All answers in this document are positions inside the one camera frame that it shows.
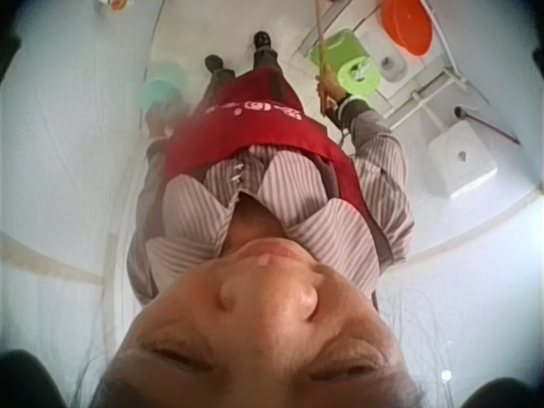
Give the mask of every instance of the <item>shirt sleeve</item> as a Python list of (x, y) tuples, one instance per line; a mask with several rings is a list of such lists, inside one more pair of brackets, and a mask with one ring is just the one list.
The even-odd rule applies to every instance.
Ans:
[(153, 139), (147, 149), (148, 170), (144, 188), (136, 205), (136, 230), (128, 249), (127, 272), (134, 294), (142, 306), (157, 295), (145, 243), (152, 238), (152, 225), (161, 223), (161, 211), (157, 206), (157, 195), (161, 194), (163, 183), (164, 149), (166, 139)]
[(338, 117), (351, 131), (360, 188), (389, 246), (389, 259), (383, 264), (404, 262), (414, 233), (414, 219), (405, 193), (408, 165), (404, 151), (383, 117), (364, 100), (347, 99), (339, 106)]

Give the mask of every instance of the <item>teal bucket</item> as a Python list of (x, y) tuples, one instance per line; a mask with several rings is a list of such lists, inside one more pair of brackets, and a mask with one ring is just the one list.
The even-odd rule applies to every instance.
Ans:
[(145, 83), (138, 91), (138, 104), (147, 111), (153, 104), (168, 102), (187, 87), (187, 72), (173, 62), (151, 65)]

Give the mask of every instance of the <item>green bucket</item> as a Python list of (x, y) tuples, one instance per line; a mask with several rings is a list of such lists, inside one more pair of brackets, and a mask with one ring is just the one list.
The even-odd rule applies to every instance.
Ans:
[[(342, 30), (327, 38), (325, 50), (326, 63), (349, 93), (370, 96), (380, 86), (380, 69), (351, 30)], [(312, 48), (309, 57), (320, 66), (319, 46)]]

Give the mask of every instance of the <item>nose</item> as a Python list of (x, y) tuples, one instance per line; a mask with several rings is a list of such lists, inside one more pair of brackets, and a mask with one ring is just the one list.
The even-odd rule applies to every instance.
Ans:
[(318, 304), (312, 275), (273, 266), (236, 273), (220, 292), (229, 328), (238, 338), (270, 347), (302, 340)]

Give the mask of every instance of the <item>wooden stick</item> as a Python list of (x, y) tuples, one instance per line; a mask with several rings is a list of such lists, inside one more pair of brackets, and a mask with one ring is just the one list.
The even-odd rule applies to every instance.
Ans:
[[(325, 38), (323, 37), (323, 23), (321, 22), (321, 16), (323, 11), (321, 9), (321, 0), (315, 0), (315, 17), (317, 21), (317, 39), (320, 51), (320, 78), (322, 79), (326, 73), (326, 50), (325, 50)], [(326, 113), (326, 100), (327, 95), (325, 89), (320, 87), (320, 111), (321, 115)]]

